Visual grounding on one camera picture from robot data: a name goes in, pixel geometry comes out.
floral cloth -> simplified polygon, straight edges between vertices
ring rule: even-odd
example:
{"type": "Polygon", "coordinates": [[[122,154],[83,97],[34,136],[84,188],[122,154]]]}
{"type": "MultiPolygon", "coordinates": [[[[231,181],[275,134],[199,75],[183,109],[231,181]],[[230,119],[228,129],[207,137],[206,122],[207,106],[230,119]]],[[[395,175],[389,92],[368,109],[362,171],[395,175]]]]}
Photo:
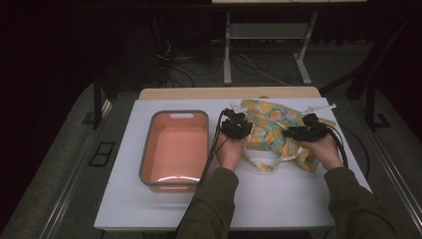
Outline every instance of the floral cloth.
{"type": "MultiPolygon", "coordinates": [[[[301,147],[290,137],[283,137],[283,129],[289,126],[304,125],[300,112],[279,104],[265,101],[242,100],[241,107],[247,109],[248,121],[254,126],[247,141],[246,148],[253,150],[272,150],[280,157],[272,164],[267,164],[250,158],[244,150],[245,158],[261,171],[270,172],[284,161],[288,161],[309,172],[317,170],[318,160],[311,151],[301,147]]],[[[335,126],[335,122],[327,119],[319,121],[335,126]]]]}

floor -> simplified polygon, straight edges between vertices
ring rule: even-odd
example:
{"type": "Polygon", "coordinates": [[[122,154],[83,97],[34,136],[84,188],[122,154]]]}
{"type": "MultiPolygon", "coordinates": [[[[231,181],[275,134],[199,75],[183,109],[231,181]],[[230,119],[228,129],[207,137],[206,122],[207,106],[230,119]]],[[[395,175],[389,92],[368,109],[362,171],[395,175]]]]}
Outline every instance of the floor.
{"type": "MultiPolygon", "coordinates": [[[[312,86],[324,87],[355,69],[371,47],[366,42],[310,44],[304,61],[312,86]]],[[[302,86],[293,59],[298,48],[297,42],[233,42],[232,87],[302,86]]],[[[215,56],[209,61],[176,52],[176,64],[166,72],[167,81],[160,87],[225,87],[221,41],[213,41],[213,49],[215,56]]],[[[421,215],[421,142],[381,93],[376,94],[375,111],[385,115],[391,127],[370,130],[363,121],[364,97],[349,101],[344,95],[348,85],[338,86],[323,97],[337,105],[333,112],[362,171],[370,162],[367,181],[394,219],[399,236],[422,238],[421,225],[415,223],[421,215]]],[[[2,239],[165,238],[160,232],[104,232],[93,226],[138,92],[121,92],[116,100],[105,101],[104,120],[97,129],[92,125],[93,93],[93,86],[89,86],[75,102],[2,239]],[[114,142],[109,163],[104,167],[89,166],[93,153],[104,141],[114,142]]],[[[335,230],[316,229],[311,234],[315,239],[336,238],[335,230]]],[[[281,233],[266,233],[265,238],[284,237],[281,233]]]]}

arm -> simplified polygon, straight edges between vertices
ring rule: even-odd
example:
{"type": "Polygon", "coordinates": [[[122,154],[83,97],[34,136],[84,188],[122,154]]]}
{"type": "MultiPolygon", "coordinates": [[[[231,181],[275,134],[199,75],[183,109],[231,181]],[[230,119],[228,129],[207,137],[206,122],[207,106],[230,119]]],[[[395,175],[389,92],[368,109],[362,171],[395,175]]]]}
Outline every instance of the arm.
{"type": "Polygon", "coordinates": [[[235,210],[235,191],[239,183],[234,171],[241,157],[243,143],[243,140],[233,140],[219,134],[216,155],[220,167],[195,192],[180,223],[178,239],[227,238],[235,210]]]}
{"type": "Polygon", "coordinates": [[[324,179],[329,190],[328,209],[338,238],[397,238],[378,199],[360,186],[353,172],[342,164],[330,135],[301,145],[312,150],[327,170],[324,179]]]}

person's right hand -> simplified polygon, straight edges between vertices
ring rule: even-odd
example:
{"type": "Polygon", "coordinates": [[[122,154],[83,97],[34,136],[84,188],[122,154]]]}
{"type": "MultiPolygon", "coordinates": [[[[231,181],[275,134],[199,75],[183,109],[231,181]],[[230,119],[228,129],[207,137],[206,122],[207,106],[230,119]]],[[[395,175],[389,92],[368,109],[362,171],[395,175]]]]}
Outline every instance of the person's right hand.
{"type": "Polygon", "coordinates": [[[235,140],[220,131],[216,145],[216,156],[220,166],[235,171],[242,156],[244,144],[245,138],[235,140]]]}
{"type": "Polygon", "coordinates": [[[331,135],[327,134],[315,142],[300,141],[299,144],[311,150],[326,170],[344,167],[338,154],[337,144],[331,135]]]}

person's left hand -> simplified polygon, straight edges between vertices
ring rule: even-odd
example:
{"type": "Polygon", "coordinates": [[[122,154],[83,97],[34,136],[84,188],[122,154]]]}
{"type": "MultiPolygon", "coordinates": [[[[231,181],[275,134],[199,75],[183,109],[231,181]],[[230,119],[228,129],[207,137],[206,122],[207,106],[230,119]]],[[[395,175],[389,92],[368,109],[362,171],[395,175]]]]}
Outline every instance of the person's left hand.
{"type": "Polygon", "coordinates": [[[215,147],[220,166],[235,171],[242,156],[244,143],[244,138],[240,140],[232,139],[220,131],[215,147]]]}

